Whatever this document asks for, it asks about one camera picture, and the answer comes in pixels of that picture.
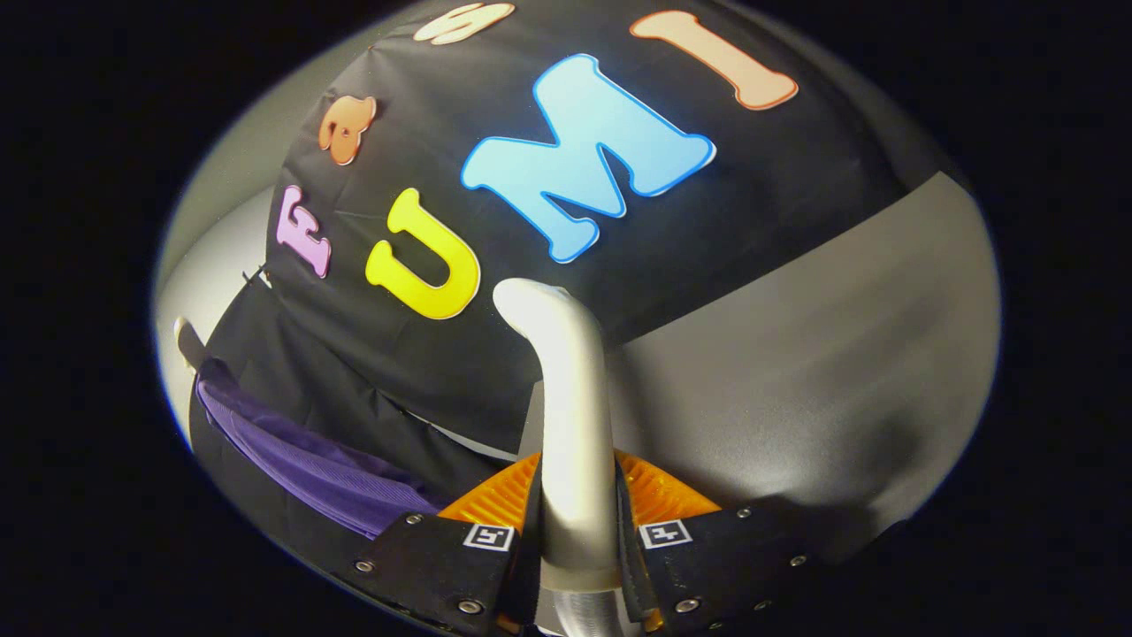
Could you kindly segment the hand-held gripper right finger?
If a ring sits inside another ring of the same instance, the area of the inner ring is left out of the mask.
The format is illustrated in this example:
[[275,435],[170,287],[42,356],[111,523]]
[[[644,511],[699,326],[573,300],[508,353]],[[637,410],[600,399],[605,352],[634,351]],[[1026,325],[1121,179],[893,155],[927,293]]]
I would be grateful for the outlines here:
[[767,505],[724,508],[631,453],[615,460],[623,604],[643,632],[744,632],[830,573]]

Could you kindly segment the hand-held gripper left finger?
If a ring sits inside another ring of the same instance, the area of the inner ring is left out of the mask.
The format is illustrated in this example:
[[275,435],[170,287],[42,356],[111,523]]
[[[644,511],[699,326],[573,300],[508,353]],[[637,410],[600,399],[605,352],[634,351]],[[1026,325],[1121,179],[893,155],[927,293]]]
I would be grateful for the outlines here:
[[541,455],[436,515],[405,513],[353,559],[353,589],[444,636],[539,636]]

